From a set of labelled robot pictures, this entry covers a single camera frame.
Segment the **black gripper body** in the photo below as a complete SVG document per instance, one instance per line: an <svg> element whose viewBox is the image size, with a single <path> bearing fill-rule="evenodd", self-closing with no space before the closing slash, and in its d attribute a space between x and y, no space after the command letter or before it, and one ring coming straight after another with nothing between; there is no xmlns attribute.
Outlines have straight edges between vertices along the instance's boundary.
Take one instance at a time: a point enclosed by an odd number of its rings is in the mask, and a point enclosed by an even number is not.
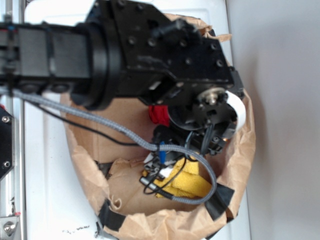
<svg viewBox="0 0 320 240"><path fill-rule="evenodd" d="M204 156L221 153L227 141L244 126L247 117L244 97L242 88L232 92L216 87L199 94L190 107L168 107L169 126L160 124L154 129L154 148L144 161L146 176L139 181L145 190L165 198L180 198L158 188L151 176L185 158L199 162L200 175L211 183L204 198L211 197L218 186L217 178Z"/></svg>

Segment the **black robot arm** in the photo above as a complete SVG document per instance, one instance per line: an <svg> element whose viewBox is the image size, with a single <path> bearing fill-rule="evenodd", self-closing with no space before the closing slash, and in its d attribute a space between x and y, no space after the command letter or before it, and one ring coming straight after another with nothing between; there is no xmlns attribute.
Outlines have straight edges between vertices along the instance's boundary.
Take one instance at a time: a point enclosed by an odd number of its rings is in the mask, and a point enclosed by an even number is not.
<svg viewBox="0 0 320 240"><path fill-rule="evenodd" d="M152 193L184 202L158 185L179 157L220 153L246 121L244 87L219 40L203 37L183 18L170 20L151 4L97 0L75 26L0 25L0 92L111 127L152 153L140 182ZM114 98L167 107L169 126L149 143L91 114Z"/></svg>

